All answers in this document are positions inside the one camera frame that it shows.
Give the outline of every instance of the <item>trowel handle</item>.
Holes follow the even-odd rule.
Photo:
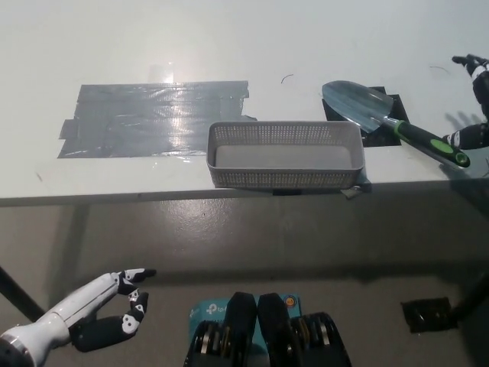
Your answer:
[[[408,124],[405,121],[399,121],[395,128],[394,134],[412,145],[419,145],[425,148],[430,153],[438,157],[445,158],[448,161],[456,164],[459,167],[468,167],[471,165],[471,160],[468,156],[458,148],[446,144],[440,137],[427,132],[422,128]]]

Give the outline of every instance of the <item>black fingertip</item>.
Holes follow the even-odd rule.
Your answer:
[[[156,275],[156,269],[146,269],[145,275],[147,277],[153,277]]]
[[[463,57],[463,56],[454,56],[454,57],[452,57],[452,61],[454,63],[459,63],[459,64],[465,66],[465,64],[467,63],[467,58]]]
[[[139,297],[138,297],[138,300],[136,301],[136,303],[138,304],[142,304],[143,307],[144,307],[144,310],[147,309],[147,300],[149,299],[150,295],[148,292],[143,292],[141,294],[139,294]]]

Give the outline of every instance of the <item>gray floor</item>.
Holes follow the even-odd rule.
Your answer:
[[[58,349],[52,366],[182,365],[197,301],[276,291],[298,293],[304,313],[330,313],[355,367],[482,367],[486,307],[460,330],[412,335],[400,302],[459,300],[489,264],[485,228],[483,214],[439,191],[0,210],[2,266],[43,307],[106,271],[159,272],[142,286],[150,306],[136,338],[84,355]],[[101,315],[127,307],[118,298]],[[3,329],[25,322],[4,300],[0,311]]]

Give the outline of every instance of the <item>robotic arm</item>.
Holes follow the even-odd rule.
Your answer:
[[[41,367],[49,351],[71,342],[80,352],[105,348],[132,338],[147,311],[148,293],[132,284],[156,274],[151,269],[107,273],[74,291],[38,321],[16,326],[0,336],[0,365]],[[96,319],[96,312],[116,294],[129,297],[123,316]]]
[[[489,120],[489,60],[467,55],[452,58],[454,63],[465,67],[472,78],[475,98],[482,108],[482,113]],[[479,149],[489,146],[489,124],[471,125],[457,132],[446,135],[443,140],[460,149]]]

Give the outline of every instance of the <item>gray plastic basket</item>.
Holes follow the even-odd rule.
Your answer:
[[[216,122],[207,164],[216,187],[348,189],[365,158],[353,122]]]

